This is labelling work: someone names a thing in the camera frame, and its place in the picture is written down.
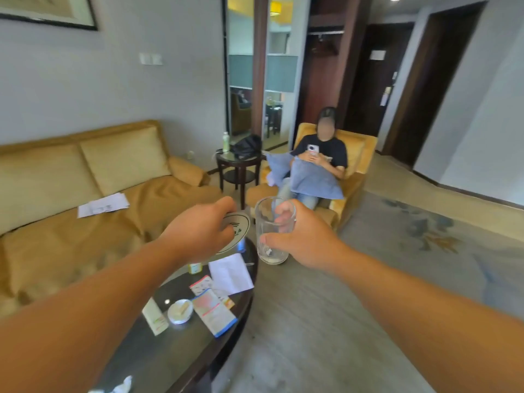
seated person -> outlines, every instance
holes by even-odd
[[[291,152],[299,159],[315,163],[331,172],[337,179],[344,178],[347,168],[346,145],[340,139],[335,138],[335,125],[337,122],[334,107],[324,107],[318,115],[317,134],[306,135],[295,150]],[[308,151],[308,145],[318,146],[318,154]],[[278,191],[278,196],[290,200],[296,198],[307,208],[314,210],[317,206],[318,197],[308,196],[291,191],[291,178],[284,178]]]

ceiling lamp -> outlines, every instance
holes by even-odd
[[[278,16],[282,12],[282,4],[277,1],[272,1],[269,7],[270,16]]]

left hand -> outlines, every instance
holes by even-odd
[[[329,164],[329,162],[325,158],[324,154],[322,154],[322,153],[319,153],[318,155],[313,157],[313,163],[316,164],[316,165],[323,166],[323,167],[325,167],[326,165]]]
[[[164,230],[157,241],[186,263],[196,263],[215,255],[234,237],[232,225],[220,230],[222,219],[236,211],[231,197],[214,204],[199,204],[182,212]]]

round table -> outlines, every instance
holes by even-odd
[[[258,272],[257,249],[245,238],[226,254],[210,260],[241,253],[253,284]],[[167,309],[179,299],[194,298],[189,286],[210,275],[207,265],[202,272],[185,273],[163,284],[153,299],[167,318]],[[169,325],[154,336],[141,315],[129,330],[115,354],[107,364],[93,389],[112,391],[125,377],[133,377],[133,393],[210,392],[211,381],[224,365],[227,357],[244,330],[251,310],[253,290],[231,295],[235,305],[231,308],[238,321],[221,335],[213,337],[200,317],[193,315],[185,324]]]
[[[219,168],[220,175],[220,190],[224,191],[224,181],[233,183],[235,185],[235,190],[237,190],[240,185],[240,209],[242,210],[246,207],[246,183],[250,183],[254,180],[258,185],[261,162],[262,154],[246,159],[236,157],[231,151],[227,153],[217,152],[216,154],[216,164]],[[252,165],[256,166],[254,173],[246,170],[246,167]],[[231,166],[234,170],[224,171],[225,168]]]

